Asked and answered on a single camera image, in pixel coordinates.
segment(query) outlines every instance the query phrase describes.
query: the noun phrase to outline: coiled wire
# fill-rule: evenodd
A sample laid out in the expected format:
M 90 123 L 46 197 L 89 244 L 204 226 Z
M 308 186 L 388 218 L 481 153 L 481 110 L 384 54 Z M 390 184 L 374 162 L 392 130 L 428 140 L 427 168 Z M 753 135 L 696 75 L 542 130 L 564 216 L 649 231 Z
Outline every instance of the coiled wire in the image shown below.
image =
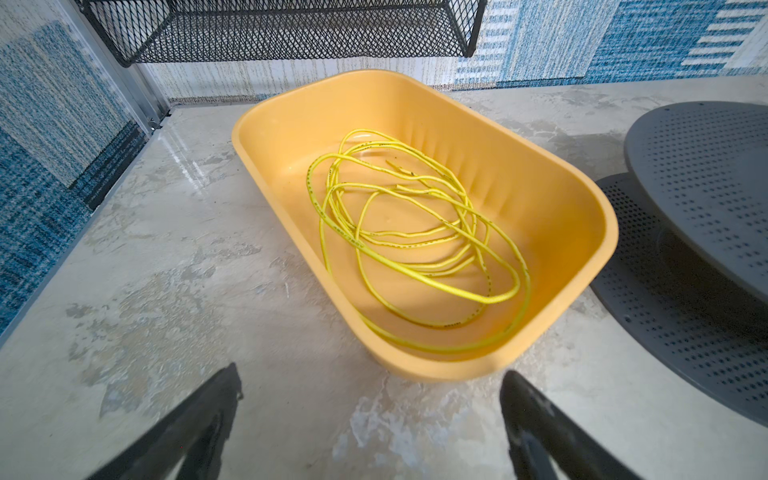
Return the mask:
M 382 138 L 383 140 L 366 141 L 353 145 L 347 150 L 343 150 L 346 142 L 352 136 L 357 134 L 372 134 Z M 429 167 L 429 169 L 434 171 L 435 174 L 415 174 L 403 167 L 400 167 L 399 165 L 394 164 L 389 160 L 387 160 L 386 163 L 390 166 L 390 168 L 379 167 L 353 156 L 355 154 L 359 154 L 363 151 L 371 149 L 390 149 L 408 154 L 409 156 L 415 158 L 422 164 Z M 312 176 L 315 172 L 315 169 L 317 169 L 321 163 L 331 160 L 333 161 L 331 162 L 328 174 L 326 176 L 325 197 L 322 199 L 322 201 L 320 201 L 314 193 L 312 186 Z M 409 182 L 416 181 L 424 187 L 411 188 L 400 184 L 396 184 L 394 187 L 385 187 L 381 185 L 341 181 L 339 178 L 339 169 L 343 162 L 353 162 L 354 164 L 358 164 L 371 170 L 375 170 L 383 174 L 388 174 L 396 179 L 407 180 Z M 515 245 L 515 242 L 513 242 L 506 235 L 506 233 L 504 233 L 490 219 L 478 212 L 472 206 L 472 202 L 469 200 L 466 189 L 461 184 L 461 182 L 458 181 L 458 178 L 456 178 L 453 172 L 451 172 L 447 167 L 423 154 L 421 151 L 418 151 L 415 148 L 410 147 L 401 141 L 398 141 L 394 137 L 390 137 L 389 135 L 378 131 L 368 129 L 352 130 L 343 138 L 341 145 L 339 146 L 339 150 L 336 153 L 324 154 L 312 162 L 306 174 L 306 188 L 310 194 L 312 205 L 320 217 L 320 247 L 323 252 L 323 262 L 325 263 L 328 272 L 333 275 L 330 258 L 326 251 L 325 226 L 330 227 L 331 230 L 335 231 L 355 249 L 357 264 L 362 276 L 362 280 L 370 293 L 379 302 L 381 302 L 381 304 L 386 309 L 411 323 L 435 329 L 444 329 L 465 325 L 474 320 L 480 313 L 485 310 L 488 305 L 511 299 L 513 296 L 518 294 L 521 287 L 524 290 L 524 300 L 521 309 L 515 314 L 512 321 L 501 332 L 498 332 L 483 340 L 460 346 L 434 346 L 415 342 L 409 339 L 404 339 L 376 325 L 373 321 L 360 313 L 362 321 L 371 330 L 373 330 L 384 339 L 387 339 L 390 342 L 396 343 L 398 345 L 421 350 L 423 352 L 465 353 L 475 349 L 481 349 L 486 346 L 490 346 L 503 340 L 515 328 L 515 326 L 517 326 L 518 322 L 525 314 L 525 310 L 528 308 L 528 304 L 531 300 L 531 277 L 529 276 L 528 267 L 526 266 L 525 260 L 520 254 L 520 250 L 518 249 L 517 245 Z M 349 210 L 343 202 L 344 193 L 352 190 L 363 190 L 370 192 L 368 199 L 363 204 L 362 210 L 357 220 L 352 218 L 352 215 L 349 213 Z M 421 210 L 424 210 L 428 214 L 431 214 L 442 225 L 436 228 L 418 232 L 401 232 L 395 230 L 369 231 L 362 228 L 369 206 L 377 197 L 381 195 L 389 195 L 391 197 L 404 200 L 405 202 L 409 202 Z M 424 197 L 440 199 L 447 202 L 448 204 L 451 204 L 453 210 L 456 212 L 457 219 L 453 221 L 446 220 L 443 216 L 439 215 L 433 209 L 427 207 L 425 204 L 419 201 L 420 198 Z M 482 239 L 477 237 L 479 223 L 483 223 L 485 225 L 485 228 L 483 229 L 485 233 Z M 521 266 L 522 279 L 520 274 L 518 274 L 517 270 L 512 265 L 510 265 L 494 250 L 488 247 L 491 231 L 495 231 L 506 242 L 506 244 L 509 245 L 515 256 L 515 259 Z M 446 235 L 437 239 L 420 240 L 421 237 L 432 237 L 441 232 L 445 232 Z M 386 237 L 398 237 L 406 239 L 406 242 L 397 243 L 384 240 Z M 397 262 L 383 256 L 381 253 L 378 253 L 369 247 L 370 244 L 396 249 L 417 249 L 430 247 L 439 243 L 454 241 L 458 242 L 459 247 L 453 255 L 447 259 L 431 263 Z M 421 283 L 441 290 L 442 292 L 450 293 L 463 299 L 473 300 L 478 303 L 478 308 L 463 320 L 450 324 L 430 323 L 423 319 L 416 318 L 390 303 L 376 290 L 368 278 L 365 269 L 363 268 L 361 253 L 367 255 L 370 258 L 373 258 L 382 265 L 385 265 Z M 506 292 L 492 295 L 493 285 L 491 275 L 488 272 L 488 267 L 485 263 L 486 257 L 490 257 L 498 262 L 511 275 L 513 284 L 512 287 Z M 467 290 L 462 290 L 435 280 L 439 277 L 450 276 L 460 272 L 473 263 L 476 263 L 479 269 L 485 275 L 488 284 L 488 292 L 486 295 L 480 295 L 477 293 L 469 292 Z

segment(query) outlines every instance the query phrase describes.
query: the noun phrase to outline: black wire mesh basket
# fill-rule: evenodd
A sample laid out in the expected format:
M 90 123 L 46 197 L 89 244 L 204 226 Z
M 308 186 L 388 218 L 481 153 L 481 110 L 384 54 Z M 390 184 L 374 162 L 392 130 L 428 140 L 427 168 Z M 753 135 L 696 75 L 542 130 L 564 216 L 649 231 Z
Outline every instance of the black wire mesh basket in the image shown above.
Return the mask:
M 78 0 L 118 62 L 471 57 L 486 0 Z

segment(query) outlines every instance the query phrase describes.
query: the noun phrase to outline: concrete floor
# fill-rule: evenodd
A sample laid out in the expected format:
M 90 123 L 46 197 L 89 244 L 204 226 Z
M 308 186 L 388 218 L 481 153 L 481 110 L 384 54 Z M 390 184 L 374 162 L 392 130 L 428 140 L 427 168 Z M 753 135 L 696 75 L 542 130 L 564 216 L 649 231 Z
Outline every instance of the concrete floor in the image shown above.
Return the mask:
M 768 101 L 768 78 L 455 92 L 598 179 L 645 111 Z M 512 478 L 500 375 L 422 385 L 354 338 L 230 144 L 179 108 L 0 349 L 2 478 L 79 479 L 216 369 L 245 399 L 222 479 Z M 518 361 L 645 478 L 768 478 L 768 429 L 678 378 L 587 290 Z

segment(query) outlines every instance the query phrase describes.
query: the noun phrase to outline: gray perforated disc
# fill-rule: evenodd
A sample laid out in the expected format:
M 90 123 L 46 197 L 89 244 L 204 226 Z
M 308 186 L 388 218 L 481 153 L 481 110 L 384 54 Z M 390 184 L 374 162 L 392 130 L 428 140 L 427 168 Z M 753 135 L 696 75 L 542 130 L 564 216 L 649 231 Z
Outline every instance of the gray perforated disc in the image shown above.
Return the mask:
M 768 426 L 768 306 L 678 240 L 631 174 L 598 186 L 616 211 L 619 241 L 592 290 L 675 373 Z
M 624 153 L 680 238 L 768 302 L 768 107 L 657 108 L 632 125 Z

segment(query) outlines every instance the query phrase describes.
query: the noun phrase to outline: yellow plastic tub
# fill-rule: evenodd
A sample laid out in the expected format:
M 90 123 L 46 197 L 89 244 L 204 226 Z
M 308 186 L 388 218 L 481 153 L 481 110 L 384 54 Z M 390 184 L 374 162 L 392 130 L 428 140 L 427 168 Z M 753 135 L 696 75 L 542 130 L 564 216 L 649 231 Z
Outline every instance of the yellow plastic tub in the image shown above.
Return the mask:
M 316 158 L 336 151 L 344 136 L 357 128 L 397 137 L 450 168 L 475 207 L 517 243 L 531 273 L 531 303 L 506 340 L 469 353 L 424 353 L 385 341 L 362 322 L 358 310 L 403 338 L 464 345 L 502 331 L 519 310 L 523 295 L 491 305 L 471 323 L 431 329 L 385 309 L 366 289 L 354 250 L 331 231 L 326 232 L 326 242 L 333 276 L 326 272 L 306 172 Z M 402 74 L 353 71 L 263 101 L 237 122 L 232 142 L 349 328 L 387 369 L 410 379 L 465 380 L 506 367 L 568 308 L 616 247 L 614 211 L 586 175 Z M 326 172 L 319 169 L 313 182 L 321 198 Z M 396 210 L 402 207 L 399 204 L 389 208 L 382 201 L 377 206 L 379 210 L 366 217 L 370 230 L 413 231 L 423 221 L 418 214 Z M 492 247 L 518 266 L 509 248 L 493 241 Z M 501 279 L 495 288 L 502 291 L 510 280 L 503 280 L 494 268 L 492 274 Z M 366 263 L 366 272 L 384 297 L 419 316 L 448 319 L 473 308 L 468 300 L 423 286 L 372 260 Z M 453 281 L 467 290 L 482 291 L 485 278 L 468 275 Z

